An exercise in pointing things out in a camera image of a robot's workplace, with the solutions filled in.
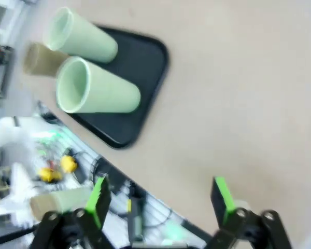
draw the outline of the beige table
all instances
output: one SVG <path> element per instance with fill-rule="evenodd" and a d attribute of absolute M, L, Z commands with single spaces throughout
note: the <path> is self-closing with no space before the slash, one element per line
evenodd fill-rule
<path fill-rule="evenodd" d="M 54 79 L 23 82 L 82 140 L 200 228 L 217 228 L 212 177 L 277 210 L 295 245 L 311 232 L 311 16 L 287 0 L 47 0 L 162 40 L 171 64 L 138 141 L 113 150 L 55 105 Z"/>

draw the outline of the yellow toy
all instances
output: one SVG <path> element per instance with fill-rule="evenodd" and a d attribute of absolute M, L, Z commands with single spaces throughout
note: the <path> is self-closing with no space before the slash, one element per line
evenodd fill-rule
<path fill-rule="evenodd" d="M 62 180 L 62 175 L 59 171 L 50 168 L 42 168 L 39 172 L 39 178 L 47 183 L 55 183 Z"/>
<path fill-rule="evenodd" d="M 61 158 L 61 167 L 65 173 L 73 173 L 77 168 L 77 163 L 72 156 L 63 156 Z"/>

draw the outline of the light green cup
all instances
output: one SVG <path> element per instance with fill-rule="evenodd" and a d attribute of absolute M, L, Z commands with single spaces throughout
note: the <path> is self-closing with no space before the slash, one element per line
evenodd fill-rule
<path fill-rule="evenodd" d="M 66 113 L 130 113 L 140 102 L 129 81 L 80 57 L 70 57 L 56 76 L 56 101 Z"/>
<path fill-rule="evenodd" d="M 103 63 L 118 53 L 118 44 L 111 36 L 67 7 L 59 9 L 50 21 L 44 44 L 54 51 Z"/>

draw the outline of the plastic cup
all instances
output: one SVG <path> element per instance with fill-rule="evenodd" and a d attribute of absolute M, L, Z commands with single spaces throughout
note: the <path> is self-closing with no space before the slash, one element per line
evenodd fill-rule
<path fill-rule="evenodd" d="M 118 53 L 118 44 L 104 31 L 67 7 L 50 21 L 44 44 L 51 50 L 108 63 Z"/>
<path fill-rule="evenodd" d="M 41 43 L 30 43 L 24 57 L 24 72 L 55 77 L 61 64 L 68 58 L 69 55 L 52 51 Z"/>
<path fill-rule="evenodd" d="M 56 100 L 67 113 L 130 113 L 139 105 L 140 92 L 129 81 L 71 57 L 58 71 Z"/>
<path fill-rule="evenodd" d="M 85 207 L 91 192 L 89 187 L 80 187 L 35 196 L 30 199 L 30 208 L 33 216 L 41 221 L 49 211 L 64 213 Z"/>

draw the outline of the cup opening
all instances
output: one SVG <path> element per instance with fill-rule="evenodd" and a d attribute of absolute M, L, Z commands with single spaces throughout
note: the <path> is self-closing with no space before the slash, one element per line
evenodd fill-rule
<path fill-rule="evenodd" d="M 24 72 L 31 73 L 37 64 L 39 48 L 37 44 L 30 44 L 24 58 Z"/>
<path fill-rule="evenodd" d="M 88 66 L 82 58 L 68 59 L 59 70 L 56 100 L 66 113 L 81 109 L 90 91 Z"/>
<path fill-rule="evenodd" d="M 68 8 L 60 9 L 49 24 L 46 46 L 51 50 L 60 50 L 68 38 L 73 25 L 73 14 Z"/>

